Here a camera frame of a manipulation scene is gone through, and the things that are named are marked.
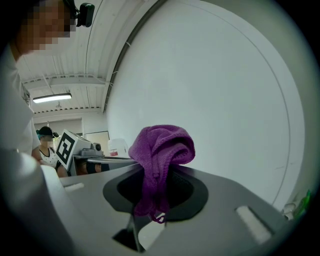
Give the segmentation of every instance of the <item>black cap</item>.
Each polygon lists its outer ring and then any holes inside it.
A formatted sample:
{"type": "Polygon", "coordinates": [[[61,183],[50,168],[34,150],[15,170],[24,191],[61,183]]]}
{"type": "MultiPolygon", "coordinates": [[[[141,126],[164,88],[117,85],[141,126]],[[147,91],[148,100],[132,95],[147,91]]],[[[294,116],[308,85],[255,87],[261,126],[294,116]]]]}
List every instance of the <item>black cap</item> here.
{"type": "Polygon", "coordinates": [[[55,138],[54,133],[52,132],[51,128],[48,126],[44,126],[40,130],[37,130],[37,134],[55,138]]]}

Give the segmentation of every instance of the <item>white wall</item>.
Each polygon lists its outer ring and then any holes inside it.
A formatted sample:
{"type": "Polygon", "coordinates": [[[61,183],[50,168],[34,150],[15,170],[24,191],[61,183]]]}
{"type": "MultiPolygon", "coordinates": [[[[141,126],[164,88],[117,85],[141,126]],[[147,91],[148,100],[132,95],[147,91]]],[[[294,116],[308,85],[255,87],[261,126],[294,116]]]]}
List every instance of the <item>white wall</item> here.
{"type": "Polygon", "coordinates": [[[129,146],[145,126],[185,128],[196,149],[188,166],[270,204],[289,175],[279,210],[298,178],[304,122],[294,80],[265,37],[212,4],[172,0],[154,14],[122,61],[106,115],[110,139],[129,146]]]}
{"type": "Polygon", "coordinates": [[[108,131],[106,114],[102,112],[55,115],[33,118],[33,121],[34,126],[38,127],[38,124],[47,125],[47,121],[51,124],[53,122],[64,122],[79,119],[82,120],[81,131],[79,133],[83,133],[83,135],[108,131]]]}
{"type": "Polygon", "coordinates": [[[107,131],[95,132],[95,133],[87,133],[85,138],[93,143],[100,143],[101,150],[103,151],[105,156],[109,156],[108,149],[108,141],[109,141],[109,133],[107,131]]]}
{"type": "MultiPolygon", "coordinates": [[[[36,130],[41,129],[44,126],[47,126],[46,122],[45,123],[37,123],[34,125],[36,130]]],[[[82,133],[81,119],[53,121],[53,122],[49,122],[49,127],[52,129],[53,132],[56,132],[59,135],[62,134],[64,129],[67,129],[68,131],[73,132],[75,134],[82,133]]]]}
{"type": "Polygon", "coordinates": [[[315,192],[320,181],[320,72],[317,61],[296,24],[273,1],[205,1],[235,13],[263,33],[293,76],[304,113],[305,145],[301,172],[289,202],[299,201],[308,190],[315,192]]]}
{"type": "Polygon", "coordinates": [[[104,113],[86,113],[82,115],[83,134],[108,131],[107,119],[104,113]]]}

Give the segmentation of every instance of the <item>white shirt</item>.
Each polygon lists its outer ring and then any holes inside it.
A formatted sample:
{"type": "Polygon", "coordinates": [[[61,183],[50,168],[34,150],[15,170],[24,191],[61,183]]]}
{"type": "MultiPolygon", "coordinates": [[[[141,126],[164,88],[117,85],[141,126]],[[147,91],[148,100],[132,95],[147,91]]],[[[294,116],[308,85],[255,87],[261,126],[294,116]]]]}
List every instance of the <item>white shirt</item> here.
{"type": "Polygon", "coordinates": [[[16,61],[8,44],[0,58],[0,148],[31,155],[40,145],[16,61]]]}
{"type": "Polygon", "coordinates": [[[58,156],[56,155],[55,151],[49,147],[49,155],[46,156],[41,150],[40,155],[42,157],[42,160],[47,163],[47,165],[55,168],[58,162],[58,156]]]}

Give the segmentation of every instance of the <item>camera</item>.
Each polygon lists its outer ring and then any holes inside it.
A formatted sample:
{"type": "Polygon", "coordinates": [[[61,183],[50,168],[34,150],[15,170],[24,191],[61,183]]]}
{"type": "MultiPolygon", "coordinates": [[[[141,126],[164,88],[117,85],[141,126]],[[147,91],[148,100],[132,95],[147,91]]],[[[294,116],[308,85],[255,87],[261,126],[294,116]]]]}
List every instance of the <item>camera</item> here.
{"type": "Polygon", "coordinates": [[[80,10],[78,10],[74,0],[63,0],[63,2],[70,10],[71,19],[78,19],[77,27],[84,26],[89,28],[92,25],[95,12],[95,6],[93,4],[85,2],[81,4],[80,10]]]}

